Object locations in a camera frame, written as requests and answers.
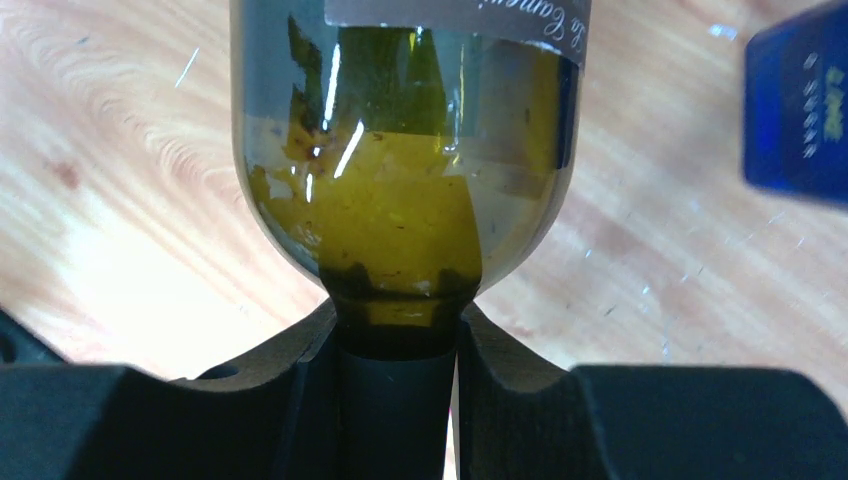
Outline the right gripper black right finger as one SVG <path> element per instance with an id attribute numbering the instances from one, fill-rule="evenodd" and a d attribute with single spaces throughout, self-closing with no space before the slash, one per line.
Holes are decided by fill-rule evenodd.
<path id="1" fill-rule="evenodd" d="M 561 369 L 476 306 L 458 347 L 462 479 L 843 479 L 847 424 L 806 376 L 760 367 Z"/>

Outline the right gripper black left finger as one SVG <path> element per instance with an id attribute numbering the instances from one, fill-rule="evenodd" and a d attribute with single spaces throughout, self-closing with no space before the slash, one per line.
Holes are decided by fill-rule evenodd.
<path id="1" fill-rule="evenodd" d="M 1 318 L 5 479 L 332 479 L 334 310 L 194 380 L 72 364 Z"/>

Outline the dark bottle grey cap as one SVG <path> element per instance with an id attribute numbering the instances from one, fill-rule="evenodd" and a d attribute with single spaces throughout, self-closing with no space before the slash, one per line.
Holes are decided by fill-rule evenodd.
<path id="1" fill-rule="evenodd" d="M 464 310 L 570 183 L 587 1 L 234 1 L 252 210 L 335 311 L 341 479 L 442 475 Z"/>

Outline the blue bottle silver cap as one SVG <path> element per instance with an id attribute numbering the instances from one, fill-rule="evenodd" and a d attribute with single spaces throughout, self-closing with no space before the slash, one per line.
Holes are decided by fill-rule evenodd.
<path id="1" fill-rule="evenodd" d="M 847 207 L 847 4 L 826 1 L 745 48 L 742 170 L 756 188 Z"/>

